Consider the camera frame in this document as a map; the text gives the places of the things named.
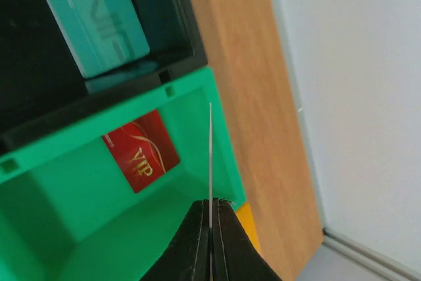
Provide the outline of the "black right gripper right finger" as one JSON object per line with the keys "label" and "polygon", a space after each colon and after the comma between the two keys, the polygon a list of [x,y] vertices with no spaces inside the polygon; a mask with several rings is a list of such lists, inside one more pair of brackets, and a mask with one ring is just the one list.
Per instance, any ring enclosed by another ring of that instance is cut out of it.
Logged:
{"label": "black right gripper right finger", "polygon": [[212,277],[214,280],[279,280],[259,255],[229,201],[212,201]]}

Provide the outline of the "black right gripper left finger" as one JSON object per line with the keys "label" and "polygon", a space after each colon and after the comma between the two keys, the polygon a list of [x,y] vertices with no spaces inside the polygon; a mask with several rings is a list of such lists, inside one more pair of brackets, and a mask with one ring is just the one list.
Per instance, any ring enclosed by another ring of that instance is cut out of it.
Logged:
{"label": "black right gripper left finger", "polygon": [[209,201],[194,201],[168,247],[141,281],[209,280],[209,240]]}

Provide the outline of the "pink red credit card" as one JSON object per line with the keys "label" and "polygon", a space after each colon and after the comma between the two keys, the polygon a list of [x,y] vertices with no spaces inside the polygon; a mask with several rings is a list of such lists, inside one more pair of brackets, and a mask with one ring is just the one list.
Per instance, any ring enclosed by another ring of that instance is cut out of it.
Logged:
{"label": "pink red credit card", "polygon": [[212,103],[209,103],[209,228],[212,230],[212,201],[213,201],[213,192],[212,192]]}

